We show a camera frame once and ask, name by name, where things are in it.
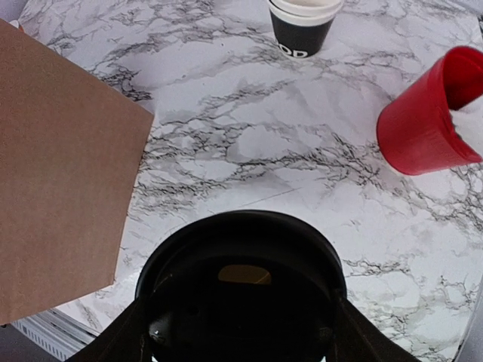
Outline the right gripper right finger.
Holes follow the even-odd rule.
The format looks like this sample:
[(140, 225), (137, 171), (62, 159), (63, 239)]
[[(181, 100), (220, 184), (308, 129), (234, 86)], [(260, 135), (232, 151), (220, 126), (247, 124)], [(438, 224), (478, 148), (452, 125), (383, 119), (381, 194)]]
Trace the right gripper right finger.
[(385, 337), (341, 293), (337, 292), (334, 299), (332, 361), (415, 361), (415, 356)]

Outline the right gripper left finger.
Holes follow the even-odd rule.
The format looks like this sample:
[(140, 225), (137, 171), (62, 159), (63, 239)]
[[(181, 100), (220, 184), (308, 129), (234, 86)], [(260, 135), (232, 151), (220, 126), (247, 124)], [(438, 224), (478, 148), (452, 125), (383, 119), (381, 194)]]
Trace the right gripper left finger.
[(137, 297), (98, 337), (74, 354), (75, 361), (151, 361), (145, 296)]

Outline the black plastic cup lid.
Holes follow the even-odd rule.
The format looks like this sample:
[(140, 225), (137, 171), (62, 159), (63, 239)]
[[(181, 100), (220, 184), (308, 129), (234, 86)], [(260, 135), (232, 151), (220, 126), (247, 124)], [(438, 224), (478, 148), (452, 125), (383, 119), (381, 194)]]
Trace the black plastic cup lid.
[(147, 259), (136, 288), (158, 361), (321, 361), (338, 291), (346, 282), (329, 240), (268, 210), (182, 227)]

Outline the brown paper bag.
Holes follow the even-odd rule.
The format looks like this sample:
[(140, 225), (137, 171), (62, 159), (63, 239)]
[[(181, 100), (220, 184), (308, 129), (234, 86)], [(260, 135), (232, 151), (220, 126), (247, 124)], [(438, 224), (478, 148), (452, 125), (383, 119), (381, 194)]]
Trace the brown paper bag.
[(1, 322), (113, 283), (153, 116), (1, 24)]

